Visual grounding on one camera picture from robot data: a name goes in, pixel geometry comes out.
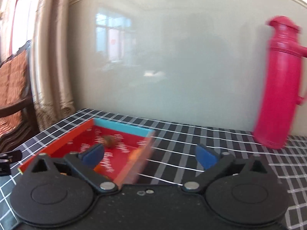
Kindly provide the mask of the brown round fruit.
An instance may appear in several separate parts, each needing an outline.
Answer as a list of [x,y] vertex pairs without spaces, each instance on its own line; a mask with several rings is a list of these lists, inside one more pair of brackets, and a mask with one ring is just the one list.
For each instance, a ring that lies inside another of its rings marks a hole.
[[102,137],[102,145],[105,148],[113,148],[116,146],[116,139],[112,135],[105,135]]

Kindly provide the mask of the dark wooden sofa chair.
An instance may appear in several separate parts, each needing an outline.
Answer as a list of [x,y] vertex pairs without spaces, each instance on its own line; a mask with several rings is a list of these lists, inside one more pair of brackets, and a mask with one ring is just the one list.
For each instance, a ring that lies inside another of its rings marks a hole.
[[31,41],[1,63],[1,153],[37,135],[30,80]]

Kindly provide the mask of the red cardboard tray box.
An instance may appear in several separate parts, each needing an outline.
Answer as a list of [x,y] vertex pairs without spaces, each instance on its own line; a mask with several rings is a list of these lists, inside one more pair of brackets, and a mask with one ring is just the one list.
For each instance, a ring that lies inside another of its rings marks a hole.
[[94,117],[47,144],[36,155],[77,153],[84,165],[117,186],[134,184],[153,153],[154,130]]

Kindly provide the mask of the black white grid tablecloth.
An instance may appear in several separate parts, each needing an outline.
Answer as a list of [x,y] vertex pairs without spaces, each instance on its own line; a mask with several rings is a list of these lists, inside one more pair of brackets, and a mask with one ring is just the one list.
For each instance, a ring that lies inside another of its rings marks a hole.
[[1,229],[306,229],[303,136],[85,108],[1,167]]

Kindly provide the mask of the pink thermos flask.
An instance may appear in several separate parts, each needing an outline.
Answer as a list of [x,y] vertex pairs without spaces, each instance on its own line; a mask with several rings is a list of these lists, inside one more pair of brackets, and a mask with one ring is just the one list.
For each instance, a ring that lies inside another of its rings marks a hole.
[[299,95],[306,47],[299,44],[300,27],[288,17],[275,16],[267,24],[274,33],[268,41],[265,87],[253,138],[278,150],[286,143],[296,107],[306,101]]

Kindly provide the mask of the beige lace curtain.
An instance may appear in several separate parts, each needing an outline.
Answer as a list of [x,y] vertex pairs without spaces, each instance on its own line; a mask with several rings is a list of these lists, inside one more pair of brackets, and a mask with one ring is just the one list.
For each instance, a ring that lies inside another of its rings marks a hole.
[[40,130],[75,112],[69,80],[69,0],[1,0],[1,60],[31,42],[30,80]]

